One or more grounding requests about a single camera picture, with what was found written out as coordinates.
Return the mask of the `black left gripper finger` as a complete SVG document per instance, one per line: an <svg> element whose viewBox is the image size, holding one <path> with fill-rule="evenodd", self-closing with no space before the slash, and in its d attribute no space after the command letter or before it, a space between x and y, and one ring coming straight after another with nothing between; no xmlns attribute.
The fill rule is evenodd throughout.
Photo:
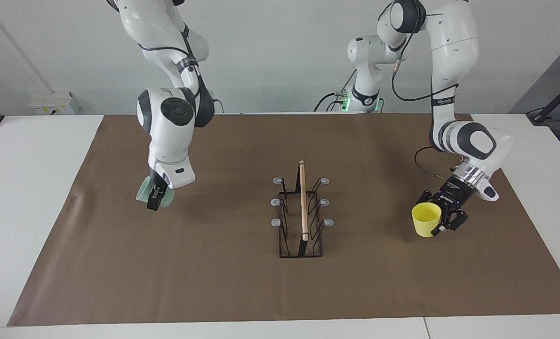
<svg viewBox="0 0 560 339"><path fill-rule="evenodd" d="M431 231L432 236L437 236L445 230L457 230L467 219L469 215L463 210L440 210L439 223Z"/></svg>
<svg viewBox="0 0 560 339"><path fill-rule="evenodd" d="M425 190L418 198L418 204L421 204L423 202L431 202L436 205L444 205L445 199L443 198L443 192L439 190L437 193L433 194L429 190Z"/></svg>

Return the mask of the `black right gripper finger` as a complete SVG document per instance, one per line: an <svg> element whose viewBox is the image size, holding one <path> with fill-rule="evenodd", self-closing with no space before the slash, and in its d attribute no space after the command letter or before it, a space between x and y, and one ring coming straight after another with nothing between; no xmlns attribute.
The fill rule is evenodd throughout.
<svg viewBox="0 0 560 339"><path fill-rule="evenodd" d="M150 191L148 191L147 189L147 192L149 193L146 201L147 208L149 210L157 211L161 206L162 200L164 199L167 190L168 187L166 185L151 185Z"/></svg>

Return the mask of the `pale green cup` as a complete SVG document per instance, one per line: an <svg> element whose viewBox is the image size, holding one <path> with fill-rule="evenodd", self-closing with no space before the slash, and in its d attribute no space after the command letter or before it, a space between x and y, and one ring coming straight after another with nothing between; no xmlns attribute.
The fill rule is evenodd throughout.
<svg viewBox="0 0 560 339"><path fill-rule="evenodd" d="M151 179L149 177L145 178L142 185L138 189L138 193L136 194L136 200L140 202L147 201L148 191L150 191L150 186L153 185ZM159 208L166 208L171 205L172 201L175 198L175 191L173 189L168 188L164 199L162 200L161 206Z"/></svg>

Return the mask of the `yellow cup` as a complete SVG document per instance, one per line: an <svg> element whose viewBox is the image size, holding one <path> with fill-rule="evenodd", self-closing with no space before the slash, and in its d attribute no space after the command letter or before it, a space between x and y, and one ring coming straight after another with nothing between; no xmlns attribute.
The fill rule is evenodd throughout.
<svg viewBox="0 0 560 339"><path fill-rule="evenodd" d="M433 237L441 221L442 211L439 205L433 202L420 202L411 211L413 225L416 233L425 238Z"/></svg>

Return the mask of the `brown paper mat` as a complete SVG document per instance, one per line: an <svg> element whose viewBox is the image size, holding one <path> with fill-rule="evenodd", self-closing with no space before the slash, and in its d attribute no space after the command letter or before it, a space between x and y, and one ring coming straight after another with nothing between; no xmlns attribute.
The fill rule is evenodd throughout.
<svg viewBox="0 0 560 339"><path fill-rule="evenodd" d="M9 326L560 314L560 269L510 182L472 197L456 232L422 238L411 209L441 182L413 156L427 114L231 115L196 129L194 183L136 201L149 137L106 116ZM324 255L280 259L283 177L300 160L334 221Z"/></svg>

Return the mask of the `black stand pole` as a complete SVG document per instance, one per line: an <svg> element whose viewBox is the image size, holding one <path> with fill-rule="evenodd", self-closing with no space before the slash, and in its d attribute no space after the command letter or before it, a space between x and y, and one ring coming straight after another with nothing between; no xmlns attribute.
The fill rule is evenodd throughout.
<svg viewBox="0 0 560 339"><path fill-rule="evenodd" d="M538 109L530 110L526 113L528 120L533 125L542 125L547 120L548 115L560 106L560 93L547 105Z"/></svg>

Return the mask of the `white wall power box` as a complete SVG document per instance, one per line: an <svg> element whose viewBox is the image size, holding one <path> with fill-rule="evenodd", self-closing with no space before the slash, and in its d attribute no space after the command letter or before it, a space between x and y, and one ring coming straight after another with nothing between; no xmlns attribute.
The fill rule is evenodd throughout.
<svg viewBox="0 0 560 339"><path fill-rule="evenodd" d="M28 107L33 114L79 114L81 107L71 92L31 94Z"/></svg>

